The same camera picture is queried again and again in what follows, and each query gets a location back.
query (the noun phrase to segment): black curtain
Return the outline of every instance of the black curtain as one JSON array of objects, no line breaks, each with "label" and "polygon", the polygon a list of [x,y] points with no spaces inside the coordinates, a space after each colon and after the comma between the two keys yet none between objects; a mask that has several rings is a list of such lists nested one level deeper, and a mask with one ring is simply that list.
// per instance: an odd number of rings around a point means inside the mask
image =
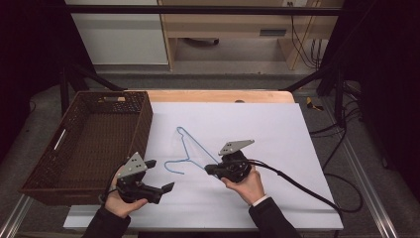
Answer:
[{"label": "black curtain", "polygon": [[[346,1],[351,7],[370,1]],[[388,166],[420,200],[420,1],[377,0],[344,49],[340,71],[358,81],[362,109]],[[357,22],[339,18],[324,56],[328,63]],[[325,91],[335,78],[323,78]]]},{"label": "black curtain", "polygon": [[[0,161],[30,113],[31,97],[59,83],[65,65],[78,63],[94,71],[68,13],[43,10],[63,0],[5,0],[0,8]],[[87,89],[76,75],[75,89]]]}]

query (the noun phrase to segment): white cabinet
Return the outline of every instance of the white cabinet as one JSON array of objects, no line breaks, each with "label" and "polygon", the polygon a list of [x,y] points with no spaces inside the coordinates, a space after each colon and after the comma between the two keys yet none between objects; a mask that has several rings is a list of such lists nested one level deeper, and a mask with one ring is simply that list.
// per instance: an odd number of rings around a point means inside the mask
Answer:
[{"label": "white cabinet", "polygon": [[[67,4],[157,5],[156,0],[66,0]],[[159,14],[72,14],[95,65],[168,64]]]}]

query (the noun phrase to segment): wire hanger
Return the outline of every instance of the wire hanger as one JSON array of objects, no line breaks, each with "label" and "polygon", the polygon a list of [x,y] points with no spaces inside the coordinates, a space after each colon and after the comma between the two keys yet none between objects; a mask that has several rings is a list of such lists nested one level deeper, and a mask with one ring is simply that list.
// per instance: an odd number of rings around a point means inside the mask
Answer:
[{"label": "wire hanger", "polygon": [[198,143],[197,140],[195,140],[191,134],[189,134],[183,127],[176,127],[176,131],[181,135],[181,141],[182,141],[182,145],[186,154],[186,159],[181,159],[181,160],[176,160],[176,161],[166,161],[164,163],[164,168],[167,169],[169,172],[171,173],[176,173],[176,174],[180,174],[180,175],[184,175],[183,172],[178,172],[178,171],[174,171],[170,168],[167,167],[167,164],[169,163],[181,163],[181,162],[191,162],[192,164],[194,164],[195,166],[197,166],[198,168],[200,168],[201,170],[204,171],[204,168],[202,166],[200,166],[198,163],[194,162],[193,160],[191,160],[191,158],[189,157],[189,153],[188,150],[186,149],[186,145],[185,145],[185,141],[184,141],[184,134],[187,135],[189,138],[191,138],[211,159],[213,159],[214,162],[216,162],[217,164],[219,163],[216,159],[214,159],[214,157],[212,155],[210,155],[210,153],[203,147],[201,146],[200,143]]}]

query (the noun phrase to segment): black pole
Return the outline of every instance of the black pole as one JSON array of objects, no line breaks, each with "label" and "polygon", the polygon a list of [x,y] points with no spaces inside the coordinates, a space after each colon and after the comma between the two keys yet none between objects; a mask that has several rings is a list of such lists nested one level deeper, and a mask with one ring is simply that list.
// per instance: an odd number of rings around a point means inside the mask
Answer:
[{"label": "black pole", "polygon": [[154,5],[45,5],[45,10],[91,14],[212,14],[212,15],[284,15],[284,16],[343,16],[361,10],[314,7],[255,7],[255,6],[154,6]]},{"label": "black pole", "polygon": [[68,106],[70,105],[68,96],[68,83],[67,78],[65,77],[65,67],[63,67],[62,71],[59,73],[59,94],[61,96],[61,116],[63,116]]},{"label": "black pole", "polygon": [[290,86],[286,87],[286,88],[282,88],[279,89],[279,91],[289,91],[289,92],[293,92],[297,89],[299,89],[300,87],[306,85],[307,83],[322,78],[323,76],[325,76],[327,73],[331,72],[332,69],[332,64],[325,64],[323,67],[319,68],[317,71],[307,75],[306,77],[304,77],[303,79],[291,84]]},{"label": "black pole", "polygon": [[343,110],[343,94],[344,94],[344,77],[343,73],[338,69],[337,70],[337,79],[336,79],[336,98],[334,102],[334,116],[336,118],[337,124],[341,127],[345,127],[345,116]]},{"label": "black pole", "polygon": [[127,88],[124,87],[119,87],[117,85],[115,85],[114,83],[108,81],[107,79],[97,75],[95,72],[89,71],[86,68],[82,67],[81,65],[78,64],[74,64],[72,66],[72,68],[74,70],[76,70],[78,73],[100,83],[101,85],[107,87],[108,89],[112,90],[112,91],[124,91],[127,90]]}]

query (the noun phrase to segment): white cuff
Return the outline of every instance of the white cuff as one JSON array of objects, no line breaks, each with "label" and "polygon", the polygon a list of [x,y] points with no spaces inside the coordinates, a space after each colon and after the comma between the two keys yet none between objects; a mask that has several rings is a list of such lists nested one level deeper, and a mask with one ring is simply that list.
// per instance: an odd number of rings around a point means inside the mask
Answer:
[{"label": "white cuff", "polygon": [[262,198],[258,199],[256,202],[254,202],[253,206],[257,206],[258,204],[260,204],[262,201],[266,200],[267,198],[269,198],[269,196],[264,195]]}]

